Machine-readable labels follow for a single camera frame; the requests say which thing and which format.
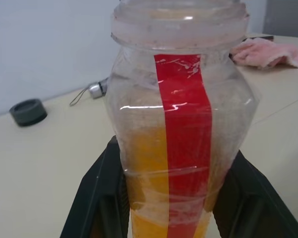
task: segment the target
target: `black cap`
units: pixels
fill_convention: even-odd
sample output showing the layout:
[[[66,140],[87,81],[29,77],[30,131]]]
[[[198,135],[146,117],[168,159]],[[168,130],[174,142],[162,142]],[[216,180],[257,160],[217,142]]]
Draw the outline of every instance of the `black cap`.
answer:
[[[30,99],[18,103],[10,109],[10,113],[19,126],[29,126],[44,120],[47,113],[39,99]]]

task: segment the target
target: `white wall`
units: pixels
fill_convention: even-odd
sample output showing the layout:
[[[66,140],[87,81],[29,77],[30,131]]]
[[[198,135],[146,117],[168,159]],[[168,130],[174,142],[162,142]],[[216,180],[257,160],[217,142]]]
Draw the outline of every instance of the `white wall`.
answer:
[[[0,113],[106,77],[118,0],[0,0]]]
[[[250,14],[248,31],[262,33],[264,29],[267,0],[242,0]]]

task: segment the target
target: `pink cloth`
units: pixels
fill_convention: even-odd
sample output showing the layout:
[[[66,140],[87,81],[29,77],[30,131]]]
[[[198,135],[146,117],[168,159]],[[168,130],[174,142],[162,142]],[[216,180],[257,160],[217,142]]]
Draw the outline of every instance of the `pink cloth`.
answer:
[[[268,68],[281,63],[298,68],[296,46],[276,44],[262,38],[247,39],[231,49],[230,53],[233,55],[233,61],[239,65]]]

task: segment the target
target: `dirty plastic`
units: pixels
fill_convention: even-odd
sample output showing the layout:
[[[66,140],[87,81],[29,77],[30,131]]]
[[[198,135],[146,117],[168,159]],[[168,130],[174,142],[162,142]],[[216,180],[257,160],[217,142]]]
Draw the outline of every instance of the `dirty plastic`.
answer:
[[[135,238],[203,238],[258,99],[229,59],[237,0],[122,0],[107,109]]]

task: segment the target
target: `plastic jar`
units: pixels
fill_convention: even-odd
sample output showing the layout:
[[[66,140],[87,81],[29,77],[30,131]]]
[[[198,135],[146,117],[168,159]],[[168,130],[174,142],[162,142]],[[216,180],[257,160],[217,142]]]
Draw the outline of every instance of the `plastic jar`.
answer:
[[[228,57],[244,37],[237,0],[122,0],[107,108],[135,238],[202,238],[258,101]]]

